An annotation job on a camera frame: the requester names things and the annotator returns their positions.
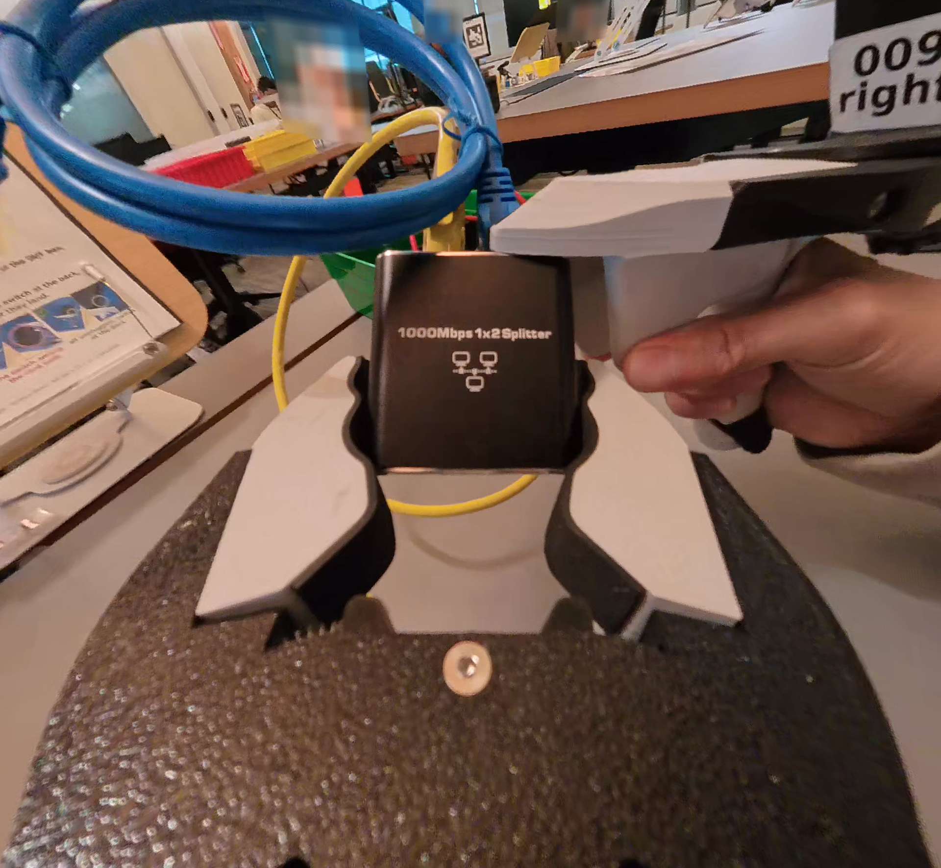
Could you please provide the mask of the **red storage bin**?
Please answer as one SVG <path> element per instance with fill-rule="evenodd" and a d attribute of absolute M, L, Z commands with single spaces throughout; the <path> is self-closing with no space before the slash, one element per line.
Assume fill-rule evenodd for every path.
<path fill-rule="evenodd" d="M 152 175 L 212 189 L 227 189 L 256 175 L 241 145 L 191 156 L 149 171 Z"/>

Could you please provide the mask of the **black ethernet splitter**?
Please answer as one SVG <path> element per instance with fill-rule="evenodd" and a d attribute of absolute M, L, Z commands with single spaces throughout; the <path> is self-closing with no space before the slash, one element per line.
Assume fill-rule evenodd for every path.
<path fill-rule="evenodd" d="M 373 293 L 378 469 L 529 474 L 569 464 L 582 386 L 565 260 L 387 251 Z"/>

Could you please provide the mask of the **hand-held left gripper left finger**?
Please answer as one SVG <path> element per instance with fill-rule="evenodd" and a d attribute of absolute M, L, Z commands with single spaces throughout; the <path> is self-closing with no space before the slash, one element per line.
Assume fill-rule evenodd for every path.
<path fill-rule="evenodd" d="M 195 610 L 335 624 L 392 565 L 394 520 L 363 451 L 369 362 L 345 357 L 289 403 L 250 451 Z"/>

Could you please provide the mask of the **grey wood-edged table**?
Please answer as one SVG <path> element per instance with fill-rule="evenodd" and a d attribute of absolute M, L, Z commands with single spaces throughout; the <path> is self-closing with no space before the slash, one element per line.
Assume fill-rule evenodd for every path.
<path fill-rule="evenodd" d="M 835 5 L 804 0 L 650 39 L 652 64 L 575 76 L 506 104 L 498 117 L 503 161 L 521 180 L 615 172 L 766 145 L 806 120 L 820 125 Z"/>

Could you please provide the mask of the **white clipboard stand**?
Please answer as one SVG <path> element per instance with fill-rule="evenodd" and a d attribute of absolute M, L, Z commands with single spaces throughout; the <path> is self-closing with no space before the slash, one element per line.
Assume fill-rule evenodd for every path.
<path fill-rule="evenodd" d="M 158 388 L 114 402 L 1 480 L 1 570 L 197 424 L 202 407 Z"/>

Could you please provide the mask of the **instruction sheet clipboard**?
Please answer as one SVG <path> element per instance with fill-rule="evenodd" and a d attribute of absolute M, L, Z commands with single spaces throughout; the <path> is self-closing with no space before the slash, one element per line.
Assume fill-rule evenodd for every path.
<path fill-rule="evenodd" d="M 208 312 L 143 235 L 65 197 L 21 129 L 2 149 L 1 462 L 19 462 L 198 345 Z"/>

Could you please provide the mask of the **green storage bin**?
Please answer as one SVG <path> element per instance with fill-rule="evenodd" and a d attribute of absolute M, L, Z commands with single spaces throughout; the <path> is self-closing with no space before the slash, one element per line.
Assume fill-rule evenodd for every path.
<path fill-rule="evenodd" d="M 472 190 L 465 202 L 465 250 L 478 248 L 477 192 Z M 323 266 L 337 282 L 350 308 L 361 316 L 371 318 L 374 297 L 374 266 L 380 254 L 387 250 L 410 252 L 410 240 L 400 238 L 378 248 L 341 251 L 321 255 Z"/>

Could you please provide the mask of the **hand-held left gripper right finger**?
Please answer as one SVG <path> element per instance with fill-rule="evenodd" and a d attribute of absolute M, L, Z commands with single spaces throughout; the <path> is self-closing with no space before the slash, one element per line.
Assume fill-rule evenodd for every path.
<path fill-rule="evenodd" d="M 693 454 L 609 364 L 578 361 L 582 451 L 547 523 L 546 560 L 599 633 L 638 639 L 656 613 L 743 619 Z"/>

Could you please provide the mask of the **yellow storage bin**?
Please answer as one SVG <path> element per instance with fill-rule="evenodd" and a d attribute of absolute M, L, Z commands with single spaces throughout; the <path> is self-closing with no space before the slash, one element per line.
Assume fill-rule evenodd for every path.
<path fill-rule="evenodd" d="M 292 165 L 316 155 L 318 149 L 317 143 L 306 134 L 282 129 L 256 136 L 242 145 L 245 157 L 259 173 Z"/>

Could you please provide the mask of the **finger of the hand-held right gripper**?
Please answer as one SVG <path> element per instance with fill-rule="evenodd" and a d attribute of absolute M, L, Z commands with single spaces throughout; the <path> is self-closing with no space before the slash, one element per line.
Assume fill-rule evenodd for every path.
<path fill-rule="evenodd" d="M 806 242 L 785 226 L 785 204 L 759 199 L 770 227 L 723 230 L 747 189 L 792 189 L 851 165 L 818 160 L 713 160 L 554 180 L 489 230 L 502 254 L 601 259 L 608 351 L 621 363 L 638 343 L 710 312 L 760 307 Z"/>

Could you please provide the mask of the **person's right hand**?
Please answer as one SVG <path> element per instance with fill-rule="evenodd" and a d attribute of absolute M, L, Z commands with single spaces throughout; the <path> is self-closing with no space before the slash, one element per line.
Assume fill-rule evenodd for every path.
<path fill-rule="evenodd" d="M 760 392 L 770 426 L 824 451 L 928 451 L 940 434 L 940 283 L 807 246 L 768 303 L 635 345 L 628 384 L 688 419 Z"/>

